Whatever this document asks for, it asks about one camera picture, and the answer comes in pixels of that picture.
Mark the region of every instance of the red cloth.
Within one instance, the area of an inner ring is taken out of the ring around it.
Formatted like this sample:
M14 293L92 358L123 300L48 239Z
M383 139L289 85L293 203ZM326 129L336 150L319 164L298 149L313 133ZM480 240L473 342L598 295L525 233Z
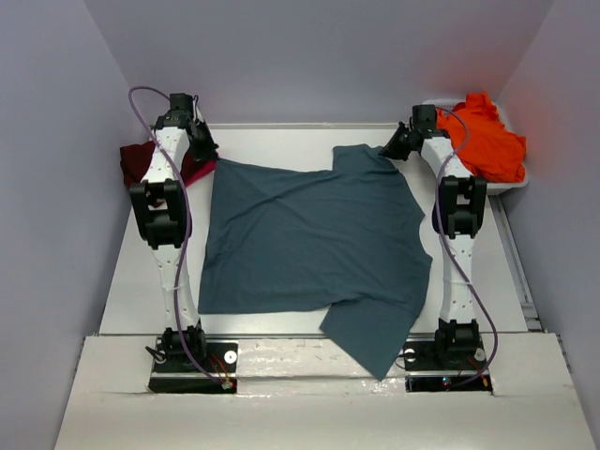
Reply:
M453 112L469 127L470 139L458 152L469 171L495 183L523 181L526 140L504 128L487 93L469 94ZM451 114L438 111L438 128L448 131L455 148L462 143L464 127Z
M121 147L121 170L123 171L123 182L127 187L132 183L140 183L142 177L148 172L153 153L154 143L152 141ZM186 186L189 186L212 172L216 165L216 161L196 162L189 153L186 153L181 167L181 176Z

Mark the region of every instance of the gray wall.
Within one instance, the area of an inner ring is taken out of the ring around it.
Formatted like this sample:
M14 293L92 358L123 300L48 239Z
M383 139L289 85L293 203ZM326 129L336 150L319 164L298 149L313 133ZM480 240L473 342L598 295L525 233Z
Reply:
M128 211L118 147L139 128L80 0L3 1L0 61L0 442L44 450L104 308Z
M495 98L551 3L86 0L130 84L198 93L213 123L391 122L425 98Z
M600 3L557 2L502 93L530 185L504 204L543 324L562 335L600 445Z

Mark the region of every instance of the white table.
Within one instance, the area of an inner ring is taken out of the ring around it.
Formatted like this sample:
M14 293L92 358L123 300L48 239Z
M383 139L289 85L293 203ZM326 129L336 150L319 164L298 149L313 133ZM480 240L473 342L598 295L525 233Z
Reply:
M500 338L493 396L407 393L320 339L242 339L240 394L203 396L147 392L152 337L89 337L56 450L594 449L556 338Z
M260 166L295 171L331 169L332 148L336 145L367 143L384 145L392 127L304 127L304 128L213 128L223 158ZM412 333L432 333L438 327L442 306L442 249L431 228L435 188L434 174L416 154L397 164L406 176L414 198L426 213L421 225L421 240L432 256L427 301ZM199 296L204 247L208 233L212 174L189 187L193 220L187 263L192 293ZM525 332L519 297L504 253L499 229L489 202L483 228L477 235L473 254L474 285L501 332ZM203 315L202 326L208 335L321 336L319 330L326 310L274 314ZM477 309L482 331L489 325ZM102 335L159 335L164 331L164 306L158 269L147 244L140 238L135 217L130 215L112 286L100 327Z

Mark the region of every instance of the clothing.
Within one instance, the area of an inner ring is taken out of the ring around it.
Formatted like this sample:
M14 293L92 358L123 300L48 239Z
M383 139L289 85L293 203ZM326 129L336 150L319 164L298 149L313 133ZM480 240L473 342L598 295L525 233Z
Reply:
M525 178L526 140L507 131L487 93L469 94L453 110L469 128L469 140L458 157L469 171L494 183L520 183ZM438 111L438 128L448 131L457 148L464 127L451 114Z
M152 141L143 144L132 144L121 147L121 170L123 171L123 182L129 187L132 183L140 183L143 176L148 172L152 154L154 153ZM212 172L216 162L196 162L189 152L184 156L181 167L181 176L186 186Z
M428 290L423 211L379 149L336 147L333 171L293 172L220 160L199 311L309 311L379 380Z

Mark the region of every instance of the white basket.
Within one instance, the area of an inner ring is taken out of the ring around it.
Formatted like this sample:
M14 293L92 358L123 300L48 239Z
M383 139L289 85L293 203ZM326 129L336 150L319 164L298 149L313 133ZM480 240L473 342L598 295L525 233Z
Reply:
M444 108L446 110L454 109L457 104L459 104L464 99L455 99L455 98L436 98L433 100L425 100L423 102L424 105L435 105L438 108ZM510 122L508 121L508 117L504 113L503 109L494 103L496 108L498 109L498 115L500 116L500 120L506 127L508 131L513 131L510 126ZM499 195L505 192L508 189L512 188L523 188L529 182L529 175L527 174L527 167L523 163L523 167L525 168L525 178L520 183L487 183L487 195Z

